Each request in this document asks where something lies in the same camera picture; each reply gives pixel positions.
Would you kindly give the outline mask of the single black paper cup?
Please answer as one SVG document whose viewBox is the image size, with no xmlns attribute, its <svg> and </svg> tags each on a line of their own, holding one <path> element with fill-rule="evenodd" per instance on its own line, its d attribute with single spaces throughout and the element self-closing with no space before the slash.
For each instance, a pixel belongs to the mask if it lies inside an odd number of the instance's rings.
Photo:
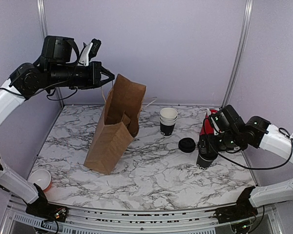
<svg viewBox="0 0 293 234">
<path fill-rule="evenodd" d="M 218 154 L 215 152 L 204 153 L 199 150 L 196 165 L 199 169 L 206 170 L 217 157 Z"/>
</svg>

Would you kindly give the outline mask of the brown paper bag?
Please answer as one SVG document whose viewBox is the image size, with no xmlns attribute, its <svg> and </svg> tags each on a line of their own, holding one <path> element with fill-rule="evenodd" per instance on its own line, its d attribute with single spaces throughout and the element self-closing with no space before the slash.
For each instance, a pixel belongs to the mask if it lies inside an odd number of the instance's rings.
<svg viewBox="0 0 293 234">
<path fill-rule="evenodd" d="M 139 132 L 147 87 L 118 74 L 110 90 L 84 166 L 109 175 Z"/>
</svg>

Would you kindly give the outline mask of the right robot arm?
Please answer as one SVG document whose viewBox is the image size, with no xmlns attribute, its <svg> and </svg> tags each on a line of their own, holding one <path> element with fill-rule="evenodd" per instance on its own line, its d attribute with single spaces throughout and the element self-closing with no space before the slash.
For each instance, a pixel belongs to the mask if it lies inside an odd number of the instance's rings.
<svg viewBox="0 0 293 234">
<path fill-rule="evenodd" d="M 224 152 L 244 151 L 249 146 L 271 152 L 285 161 L 276 166 L 256 168 L 223 155 Z M 231 105 L 220 110 L 207 109 L 199 134 L 197 167 L 206 170 L 217 157 L 246 170 L 276 170 L 288 163 L 293 164 L 293 135 L 260 116 L 252 116 L 244 122 Z M 257 215 L 259 207 L 290 200 L 293 200 L 293 178 L 268 186 L 247 187 L 234 205 L 218 208 L 214 215 L 219 223 L 231 222 Z"/>
</svg>

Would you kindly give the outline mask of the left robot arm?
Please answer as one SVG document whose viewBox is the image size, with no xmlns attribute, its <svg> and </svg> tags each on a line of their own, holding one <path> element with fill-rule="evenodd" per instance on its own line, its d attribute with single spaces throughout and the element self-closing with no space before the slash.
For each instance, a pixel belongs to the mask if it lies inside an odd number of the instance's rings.
<svg viewBox="0 0 293 234">
<path fill-rule="evenodd" d="M 95 60 L 100 46 L 99 39 L 92 39 L 79 49 L 73 38 L 45 37 L 37 60 L 21 64 L 0 87 L 0 127 L 11 120 L 17 108 L 42 92 L 54 100 L 57 88 L 77 93 L 113 81 L 115 76 Z M 27 181 L 8 165 L 9 159 L 16 162 L 23 158 L 24 150 L 16 138 L 0 139 L 0 188 L 21 198 L 28 214 L 61 219 L 66 207 L 51 204 L 42 186 Z"/>
</svg>

